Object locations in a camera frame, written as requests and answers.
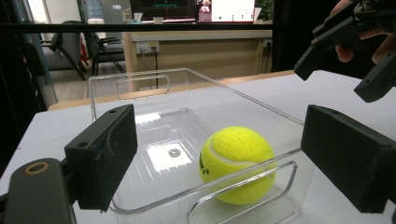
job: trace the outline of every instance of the black cable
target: black cable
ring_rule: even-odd
[[[152,51],[154,51],[154,57],[155,57],[155,70],[158,70],[158,57],[157,57],[157,48],[156,47],[151,47]],[[156,85],[157,85],[157,89],[158,89],[158,78],[156,78]]]
[[[267,73],[267,67],[268,67],[268,59],[270,58],[270,52],[271,52],[271,42],[267,42],[267,60],[265,62],[265,72]]]

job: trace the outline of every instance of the office chair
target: office chair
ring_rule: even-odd
[[[82,80],[86,80],[82,71],[80,33],[55,34],[49,43],[41,45],[47,67],[50,71],[76,69]]]
[[[98,76],[99,63],[114,63],[125,73],[120,61],[125,61],[123,44],[115,37],[99,38],[96,33],[84,33],[87,50],[91,58],[91,73]]]

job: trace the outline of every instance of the finger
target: finger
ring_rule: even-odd
[[[335,5],[335,7],[332,9],[332,11],[330,12],[330,15],[336,13],[337,11],[339,11],[343,6],[345,6],[348,2],[350,2],[349,0],[341,0],[337,3],[337,5]]]
[[[349,62],[353,57],[353,50],[348,49],[342,45],[335,46],[335,51],[338,54],[338,60],[343,63]]]
[[[373,54],[373,62],[378,63],[388,53],[396,52],[396,37],[394,35],[388,35],[388,37],[382,42],[378,50]]]
[[[359,37],[361,39],[368,39],[368,38],[376,36],[376,35],[385,35],[385,34],[386,34],[386,32],[383,30],[371,30],[371,31],[367,31],[364,33],[360,33]]]

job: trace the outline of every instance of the power outlet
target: power outlet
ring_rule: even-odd
[[[264,47],[271,48],[272,46],[272,37],[264,38]]]
[[[160,43],[158,41],[139,41],[136,42],[134,46],[138,54],[160,52]]]

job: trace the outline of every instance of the tennis ball seam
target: tennis ball seam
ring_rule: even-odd
[[[246,167],[258,164],[255,161],[232,161],[228,158],[225,158],[225,157],[221,156],[215,149],[213,149],[212,142],[213,142],[213,139],[211,137],[209,140],[209,151],[222,162],[231,163],[233,165],[238,165],[238,166],[246,166]]]

